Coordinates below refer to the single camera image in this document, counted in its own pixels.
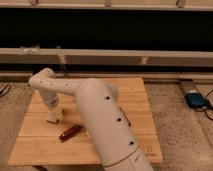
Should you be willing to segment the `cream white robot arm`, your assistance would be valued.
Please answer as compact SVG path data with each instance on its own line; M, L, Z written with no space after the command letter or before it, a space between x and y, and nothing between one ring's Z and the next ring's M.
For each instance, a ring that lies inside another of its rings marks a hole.
M58 93L75 97L80 116L105 171L154 171L117 103L118 89L115 85L98 78L57 79L50 68L33 75L29 85L39 91L49 108L46 120L51 123L63 118Z

